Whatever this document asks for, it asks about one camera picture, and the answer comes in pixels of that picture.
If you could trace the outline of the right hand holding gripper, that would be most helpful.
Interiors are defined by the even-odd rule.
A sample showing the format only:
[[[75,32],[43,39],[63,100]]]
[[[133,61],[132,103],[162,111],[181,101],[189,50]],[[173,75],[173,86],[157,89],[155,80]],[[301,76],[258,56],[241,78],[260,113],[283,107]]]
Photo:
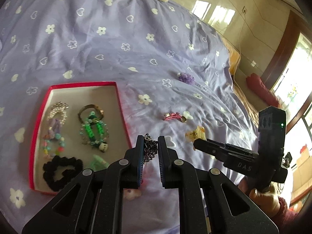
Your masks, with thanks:
[[[280,203],[276,187],[270,184],[267,192],[259,192],[257,189],[250,189],[247,178],[244,177],[238,184],[238,188],[246,194],[269,218],[273,218],[280,210]]]

